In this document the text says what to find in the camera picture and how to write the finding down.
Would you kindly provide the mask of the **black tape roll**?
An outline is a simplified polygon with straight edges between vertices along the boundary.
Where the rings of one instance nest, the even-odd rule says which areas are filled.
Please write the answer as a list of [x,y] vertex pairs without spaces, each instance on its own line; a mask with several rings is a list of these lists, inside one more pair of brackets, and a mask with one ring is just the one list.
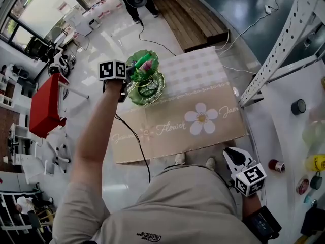
[[290,109],[291,109],[292,114],[295,116],[305,113],[305,111],[306,111],[305,101],[303,99],[298,99],[298,100],[294,101],[291,104]]

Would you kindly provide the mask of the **person's right forearm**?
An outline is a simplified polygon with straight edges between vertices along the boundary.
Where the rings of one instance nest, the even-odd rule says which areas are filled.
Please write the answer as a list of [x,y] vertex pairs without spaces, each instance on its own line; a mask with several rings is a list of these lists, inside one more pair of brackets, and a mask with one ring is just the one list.
[[261,209],[261,202],[257,195],[254,193],[248,197],[242,196],[242,217],[248,217],[252,213],[256,212],[257,210]]

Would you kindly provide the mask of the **red can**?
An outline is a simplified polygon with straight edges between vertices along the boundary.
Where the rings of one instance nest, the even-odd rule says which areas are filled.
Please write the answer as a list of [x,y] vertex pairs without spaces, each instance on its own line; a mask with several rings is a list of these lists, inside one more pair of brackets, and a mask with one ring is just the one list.
[[271,159],[268,163],[268,167],[270,170],[273,170],[273,171],[276,171],[279,173],[285,172],[285,163],[280,160]]

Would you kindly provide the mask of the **table with checked cloth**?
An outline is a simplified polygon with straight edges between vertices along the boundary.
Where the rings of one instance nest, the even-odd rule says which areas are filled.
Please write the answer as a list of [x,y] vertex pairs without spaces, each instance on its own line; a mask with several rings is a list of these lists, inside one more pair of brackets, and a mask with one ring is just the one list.
[[110,147],[115,163],[171,156],[247,134],[233,88],[213,47],[159,62],[162,95],[138,106],[118,107]]

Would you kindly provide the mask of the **black wrist device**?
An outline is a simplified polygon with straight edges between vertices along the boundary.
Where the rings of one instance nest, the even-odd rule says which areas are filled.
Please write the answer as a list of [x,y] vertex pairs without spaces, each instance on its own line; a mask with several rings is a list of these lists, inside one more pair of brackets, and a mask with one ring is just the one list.
[[265,205],[245,217],[242,222],[262,244],[267,244],[268,241],[277,239],[282,229]]

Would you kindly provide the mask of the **white metal shelf rack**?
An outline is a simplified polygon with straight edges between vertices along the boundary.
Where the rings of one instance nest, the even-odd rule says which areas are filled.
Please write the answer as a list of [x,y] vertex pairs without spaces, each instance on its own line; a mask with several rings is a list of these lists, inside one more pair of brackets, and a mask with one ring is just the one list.
[[[263,201],[282,227],[277,244],[292,244],[301,237],[305,213],[310,209],[305,199],[319,200],[325,207],[325,183],[314,193],[296,193],[299,180],[313,176],[304,166],[305,159],[325,153],[325,142],[307,147],[302,139],[307,124],[325,120],[325,42],[312,56],[284,64],[307,36],[312,18],[325,24],[325,0],[294,0],[274,47],[240,98],[258,159],[264,166],[270,159],[285,163],[284,173],[267,171],[263,191]],[[305,101],[306,111],[295,116],[290,107],[298,99]]]

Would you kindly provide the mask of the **black cup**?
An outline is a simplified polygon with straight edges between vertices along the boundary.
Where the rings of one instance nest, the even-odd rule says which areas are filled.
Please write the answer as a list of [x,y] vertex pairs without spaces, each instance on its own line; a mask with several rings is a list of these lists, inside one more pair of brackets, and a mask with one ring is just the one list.
[[314,190],[318,190],[322,185],[322,181],[323,178],[320,176],[320,171],[317,171],[310,181],[310,187]]

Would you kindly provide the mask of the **person's beige shirt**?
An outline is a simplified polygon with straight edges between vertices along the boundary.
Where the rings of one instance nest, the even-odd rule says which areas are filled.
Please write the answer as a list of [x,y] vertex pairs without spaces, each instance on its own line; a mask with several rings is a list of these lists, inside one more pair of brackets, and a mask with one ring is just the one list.
[[110,213],[91,186],[70,183],[50,244],[260,244],[237,217],[222,179],[202,166],[173,166],[138,201]]

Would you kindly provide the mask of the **person's left forearm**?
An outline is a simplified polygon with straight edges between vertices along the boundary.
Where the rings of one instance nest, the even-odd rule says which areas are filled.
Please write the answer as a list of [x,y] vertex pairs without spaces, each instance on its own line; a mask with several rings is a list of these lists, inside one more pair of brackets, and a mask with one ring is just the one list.
[[106,82],[105,91],[95,106],[84,132],[79,137],[73,158],[71,182],[87,184],[98,193],[102,192],[103,161],[121,88],[121,80]]

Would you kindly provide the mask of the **round red tin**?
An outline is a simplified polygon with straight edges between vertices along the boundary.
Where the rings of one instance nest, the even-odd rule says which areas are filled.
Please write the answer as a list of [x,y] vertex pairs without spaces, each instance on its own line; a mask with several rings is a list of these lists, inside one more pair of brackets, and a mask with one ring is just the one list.
[[309,188],[308,177],[302,177],[296,185],[296,193],[303,195]]

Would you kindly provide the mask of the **yellow bottle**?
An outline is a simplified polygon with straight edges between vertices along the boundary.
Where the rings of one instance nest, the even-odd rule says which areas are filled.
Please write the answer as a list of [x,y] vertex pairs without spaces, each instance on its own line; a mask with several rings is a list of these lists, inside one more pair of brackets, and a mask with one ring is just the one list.
[[325,154],[316,154],[309,156],[304,162],[305,168],[310,171],[325,170]]

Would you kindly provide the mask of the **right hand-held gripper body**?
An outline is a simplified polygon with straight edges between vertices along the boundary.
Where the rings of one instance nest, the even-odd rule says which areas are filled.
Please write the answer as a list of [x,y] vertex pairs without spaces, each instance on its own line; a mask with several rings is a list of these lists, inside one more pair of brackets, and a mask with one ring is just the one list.
[[267,177],[262,165],[253,160],[248,165],[238,165],[238,172],[231,172],[231,185],[243,196],[250,196],[264,187]]

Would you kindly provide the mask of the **tiered wire fruit stand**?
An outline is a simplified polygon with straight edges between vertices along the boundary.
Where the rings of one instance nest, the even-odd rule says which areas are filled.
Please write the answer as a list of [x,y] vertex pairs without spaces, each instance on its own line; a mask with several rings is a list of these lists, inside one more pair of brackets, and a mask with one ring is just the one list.
[[137,69],[137,74],[131,76],[131,82],[127,85],[128,97],[138,106],[145,106],[156,101],[165,87],[165,78],[158,70],[159,58],[156,52],[139,50],[127,59],[126,66],[134,65],[147,53],[151,54],[150,60],[153,60],[152,70],[144,74]]

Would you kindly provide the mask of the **small green bottle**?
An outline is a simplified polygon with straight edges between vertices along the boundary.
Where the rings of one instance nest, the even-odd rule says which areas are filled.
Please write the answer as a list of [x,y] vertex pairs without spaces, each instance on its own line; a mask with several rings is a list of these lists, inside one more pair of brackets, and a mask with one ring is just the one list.
[[151,54],[147,53],[134,64],[135,68],[139,69],[145,62],[147,62],[150,59],[151,59]]

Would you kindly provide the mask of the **wooden platform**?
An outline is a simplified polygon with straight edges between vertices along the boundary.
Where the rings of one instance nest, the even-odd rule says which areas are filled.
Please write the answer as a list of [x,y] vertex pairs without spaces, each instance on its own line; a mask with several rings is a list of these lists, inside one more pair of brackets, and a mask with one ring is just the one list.
[[183,52],[202,49],[229,38],[229,29],[199,0],[153,0]]

